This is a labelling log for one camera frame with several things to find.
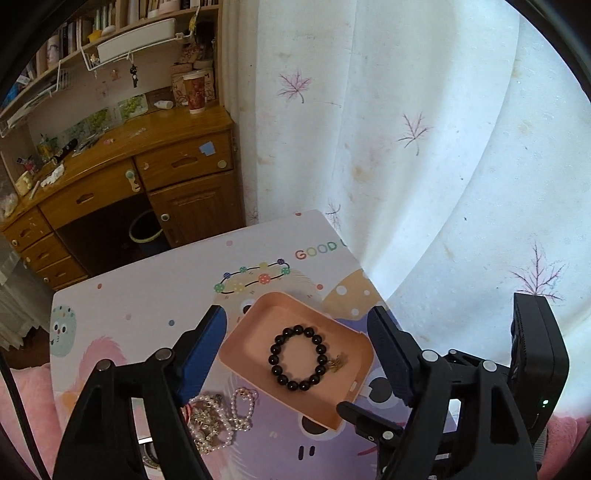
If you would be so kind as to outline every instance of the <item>pearl necklace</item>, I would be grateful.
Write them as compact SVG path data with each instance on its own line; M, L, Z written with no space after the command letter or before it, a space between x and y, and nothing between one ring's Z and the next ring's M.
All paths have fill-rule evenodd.
M251 418L257 396L258 393L255 390L248 390L243 387L236 389L230 399L230 415L228 415L223 405L221 395L215 395L214 397L199 395L189 400L190 414L187 426L201 455L231 445L234 432L246 432L251 429ZM248 402L248 413L245 417L238 416L236 408L236 399L238 397ZM225 432L224 439L219 437L222 432Z

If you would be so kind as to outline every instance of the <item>curtain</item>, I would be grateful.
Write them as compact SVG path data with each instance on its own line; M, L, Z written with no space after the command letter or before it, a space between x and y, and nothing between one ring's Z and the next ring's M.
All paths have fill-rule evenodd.
M423 348L507 364L512 294L591 413L591 108L504 0L225 0L248 223L322 211Z
M20 348L31 328L49 331L53 292L0 238L0 346Z

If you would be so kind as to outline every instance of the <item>drawer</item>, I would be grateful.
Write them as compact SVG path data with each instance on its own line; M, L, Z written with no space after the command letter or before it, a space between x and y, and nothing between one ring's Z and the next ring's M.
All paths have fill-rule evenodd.
M54 288L54 290L56 290L56 291L63 290L64 288L68 288L68 287L71 287L72 285L76 285L77 283L80 283L81 281L85 281L87 278L88 278L88 275L84 275L84 277L80 277L75 280L69 281L68 283L58 285L57 287Z
M21 254L25 263L36 272L60 261L62 258L66 258L68 255L70 255L68 250L54 233L50 233L36 244L32 244L29 248L23 250Z
M136 156L135 164L147 190L155 190L173 183L231 170L230 134L223 132L193 138L152 150Z
M4 230L4 236L17 252L22 252L48 233L51 233L51 227L36 207Z
M128 171L132 180L125 176ZM57 229L141 190L134 163L129 159L88 175L53 194L39 207L49 224Z
M51 288L59 287L86 275L84 269L72 257L66 257L49 267L42 268L37 274Z

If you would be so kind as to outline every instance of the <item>pink cloth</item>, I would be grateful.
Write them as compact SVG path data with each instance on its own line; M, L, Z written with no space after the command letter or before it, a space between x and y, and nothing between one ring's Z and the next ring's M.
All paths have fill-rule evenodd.
M589 424L586 419L554 417L548 421L548 442L538 480L551 480L579 445Z
M50 476L56 463L57 451L61 442L61 429L57 419L56 404L51 388L51 371L49 364L41 367L12 370L12 375L21 394L27 418L39 448L41 458ZM37 469L22 435L17 414L12 406L6 383L0 375L0 423L10 441L33 473Z

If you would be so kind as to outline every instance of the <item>silver bolt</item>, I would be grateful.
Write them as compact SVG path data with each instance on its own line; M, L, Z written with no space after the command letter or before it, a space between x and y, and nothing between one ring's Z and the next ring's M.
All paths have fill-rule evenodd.
M496 363L494 363L492 360L484 360L482 362L482 366L487 372L496 372Z
M108 370L110 367L111 367L111 360L107 360L106 358L99 360L95 366L95 368L99 372L104 372L105 370Z
M423 351L423 358L427 362L436 362L437 359L439 358L439 355L437 354L437 352L434 352L433 350L424 350Z
M156 360L168 360L171 356L173 355L172 351L170 348L161 348L160 350L158 350L156 352L156 354L154 355L156 357Z

